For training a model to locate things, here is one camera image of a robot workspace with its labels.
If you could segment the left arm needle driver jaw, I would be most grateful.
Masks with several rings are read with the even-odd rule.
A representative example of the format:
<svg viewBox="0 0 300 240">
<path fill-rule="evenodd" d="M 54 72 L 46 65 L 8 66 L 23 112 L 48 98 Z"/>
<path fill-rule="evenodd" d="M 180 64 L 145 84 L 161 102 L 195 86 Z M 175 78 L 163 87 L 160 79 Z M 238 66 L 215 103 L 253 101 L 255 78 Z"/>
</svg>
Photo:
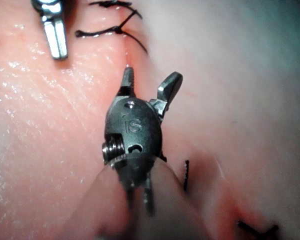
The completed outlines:
<svg viewBox="0 0 300 240">
<path fill-rule="evenodd" d="M 55 50 L 54 58 L 58 60 L 65 60 L 68 57 L 67 41 L 65 34 L 65 25 L 62 19 L 56 19 L 54 21 L 54 33 L 55 33 Z"/>
<path fill-rule="evenodd" d="M 56 33 L 55 28 L 51 21 L 47 21 L 43 23 L 44 32 L 47 38 L 47 42 L 49 45 L 49 49 L 51 55 L 54 59 L 56 59 Z"/>
</svg>

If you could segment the left arm needle driver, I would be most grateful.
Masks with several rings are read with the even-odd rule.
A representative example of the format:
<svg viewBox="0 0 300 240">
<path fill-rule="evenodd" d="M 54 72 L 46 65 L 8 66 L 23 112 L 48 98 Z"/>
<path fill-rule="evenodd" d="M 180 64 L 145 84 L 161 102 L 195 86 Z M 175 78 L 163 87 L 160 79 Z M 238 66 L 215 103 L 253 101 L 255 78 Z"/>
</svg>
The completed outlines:
<svg viewBox="0 0 300 240">
<path fill-rule="evenodd" d="M 43 23 L 57 20 L 63 16 L 61 0 L 31 0 L 30 2 L 39 13 Z"/>
</svg>

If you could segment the right arm needle driver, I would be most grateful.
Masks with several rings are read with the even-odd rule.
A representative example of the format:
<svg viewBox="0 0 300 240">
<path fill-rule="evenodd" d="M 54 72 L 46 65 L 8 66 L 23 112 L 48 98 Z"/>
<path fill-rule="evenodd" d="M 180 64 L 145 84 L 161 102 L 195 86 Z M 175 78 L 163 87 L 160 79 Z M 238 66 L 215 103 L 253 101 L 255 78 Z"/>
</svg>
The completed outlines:
<svg viewBox="0 0 300 240">
<path fill-rule="evenodd" d="M 105 117 L 105 142 L 102 144 L 106 165 L 116 157 L 129 153 L 156 156 L 164 162 L 161 122 L 153 106 L 142 99 L 117 96 Z"/>
</svg>

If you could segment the right arm needle driver jaw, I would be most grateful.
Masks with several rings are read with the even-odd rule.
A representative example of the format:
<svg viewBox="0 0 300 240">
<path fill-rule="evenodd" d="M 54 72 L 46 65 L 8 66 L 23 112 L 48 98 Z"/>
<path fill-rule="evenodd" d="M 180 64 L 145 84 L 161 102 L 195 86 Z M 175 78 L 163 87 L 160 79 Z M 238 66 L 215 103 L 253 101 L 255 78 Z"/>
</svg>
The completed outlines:
<svg viewBox="0 0 300 240">
<path fill-rule="evenodd" d="M 179 72 L 172 72 L 157 88 L 156 99 L 149 103 L 154 107 L 159 121 L 162 122 L 165 113 L 169 110 L 170 104 L 178 93 L 183 82 L 183 75 Z"/>
<path fill-rule="evenodd" d="M 134 69 L 126 67 L 123 72 L 120 88 L 117 92 L 117 97 L 135 97 L 134 90 Z"/>
</svg>

